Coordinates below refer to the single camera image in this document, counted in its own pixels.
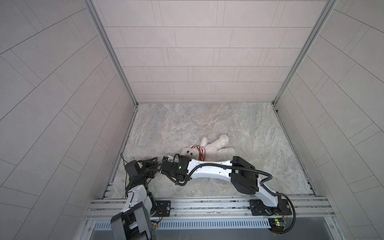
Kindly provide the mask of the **red white striped shirt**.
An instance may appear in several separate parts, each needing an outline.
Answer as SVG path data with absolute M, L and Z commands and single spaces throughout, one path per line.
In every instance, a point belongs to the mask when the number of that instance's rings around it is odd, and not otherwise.
M 205 158 L 206 158 L 206 150 L 205 150 L 204 147 L 200 147 L 200 146 L 196 146 L 196 145 L 191 145 L 190 148 L 191 148 L 191 149 L 196 149 L 196 150 L 198 151 L 199 161 L 202 161 L 202 162 L 205 161 Z

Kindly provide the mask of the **white plush teddy bear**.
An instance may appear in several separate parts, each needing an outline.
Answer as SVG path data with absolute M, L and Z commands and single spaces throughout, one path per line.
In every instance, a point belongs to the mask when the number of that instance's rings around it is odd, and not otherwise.
M 232 147 L 228 147 L 229 137 L 226 134 L 219 136 L 217 140 L 212 143 L 208 143 L 208 138 L 203 137 L 201 140 L 200 147 L 204 147 L 206 150 L 206 158 L 204 162 L 222 162 L 231 160 L 236 154 Z M 188 156 L 191 159 L 199 161 L 198 151 L 191 149 L 190 146 L 183 148 L 181 155 Z

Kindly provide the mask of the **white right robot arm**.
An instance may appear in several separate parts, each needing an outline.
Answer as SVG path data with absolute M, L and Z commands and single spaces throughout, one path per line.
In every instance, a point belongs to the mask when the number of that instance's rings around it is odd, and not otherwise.
M 202 162 L 188 156 L 179 160 L 164 158 L 160 173 L 178 186 L 185 186 L 190 180 L 209 178 L 230 182 L 241 194 L 255 196 L 249 209 L 256 216 L 294 215 L 294 207 L 289 198 L 266 186 L 273 179 L 269 173 L 255 169 L 253 165 L 234 156 L 230 161 Z

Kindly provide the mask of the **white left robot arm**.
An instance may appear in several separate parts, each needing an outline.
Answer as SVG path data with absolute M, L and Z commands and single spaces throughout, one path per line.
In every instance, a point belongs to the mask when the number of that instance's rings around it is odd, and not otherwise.
M 129 184 L 127 201 L 120 213 L 111 218 L 114 240 L 154 240 L 155 227 L 151 215 L 156 212 L 156 202 L 149 191 L 147 179 L 154 178 L 157 158 L 131 161 L 125 164 Z

